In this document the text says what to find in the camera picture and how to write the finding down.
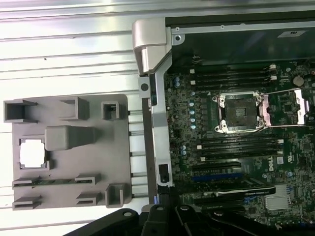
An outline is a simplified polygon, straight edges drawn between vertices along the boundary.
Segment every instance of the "corrugated metal surface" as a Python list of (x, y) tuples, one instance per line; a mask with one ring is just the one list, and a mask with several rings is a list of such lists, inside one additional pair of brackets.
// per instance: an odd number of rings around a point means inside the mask
[[(148, 190), (131, 24), (141, 18), (182, 16), (188, 12), (189, 15), (207, 14), (209, 7), (211, 14), (231, 13), (233, 8), (229, 7), (235, 2), (1, 0), (0, 111), (3, 110), (3, 100), (22, 97), (127, 94), (130, 130), (134, 134), (130, 137), (131, 168), (136, 176), (132, 180), (133, 193), (141, 197)], [(0, 235), (40, 235), (44, 232), (62, 235), (114, 211), (96, 206), (13, 212), (11, 125), (2, 120), (0, 112)], [(147, 198), (136, 198), (125, 207), (139, 211), (147, 203)], [(39, 225), (50, 227), (22, 229)]]

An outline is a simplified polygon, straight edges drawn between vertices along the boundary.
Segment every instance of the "chipset heatsink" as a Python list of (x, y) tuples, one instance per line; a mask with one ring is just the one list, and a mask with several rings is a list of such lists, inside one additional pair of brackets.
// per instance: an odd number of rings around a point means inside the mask
[(287, 185), (276, 185), (276, 193), (265, 197), (265, 206), (268, 210), (281, 210), (290, 208), (291, 199), (287, 191)]
[(258, 91), (221, 93), (212, 98), (218, 103), (219, 125), (215, 131), (232, 134), (264, 128), (263, 95)]

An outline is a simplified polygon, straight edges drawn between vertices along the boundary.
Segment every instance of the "motherboard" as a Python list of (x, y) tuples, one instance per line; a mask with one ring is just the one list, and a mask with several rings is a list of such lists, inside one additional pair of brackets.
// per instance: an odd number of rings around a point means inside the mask
[(278, 228), (313, 225), (312, 68), (304, 60), (168, 72), (172, 175), (183, 204)]

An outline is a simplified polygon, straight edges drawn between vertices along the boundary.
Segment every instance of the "gray plastic shroud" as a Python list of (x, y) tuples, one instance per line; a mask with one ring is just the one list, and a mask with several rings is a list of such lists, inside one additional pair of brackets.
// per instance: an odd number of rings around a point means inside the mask
[[(125, 95), (5, 101), (4, 121), (12, 123), (14, 210), (122, 207), (131, 201)], [(27, 140), (41, 140), (45, 151), (32, 146), (38, 141), (28, 142), (23, 157), (43, 158), (44, 164), (21, 165)]]

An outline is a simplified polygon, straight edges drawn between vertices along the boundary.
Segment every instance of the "cpu socket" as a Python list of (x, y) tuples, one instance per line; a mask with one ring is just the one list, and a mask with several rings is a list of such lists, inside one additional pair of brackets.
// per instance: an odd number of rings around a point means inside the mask
[(232, 134), (264, 128), (263, 96), (258, 91), (221, 93), (212, 98), (218, 103), (219, 125), (215, 131)]

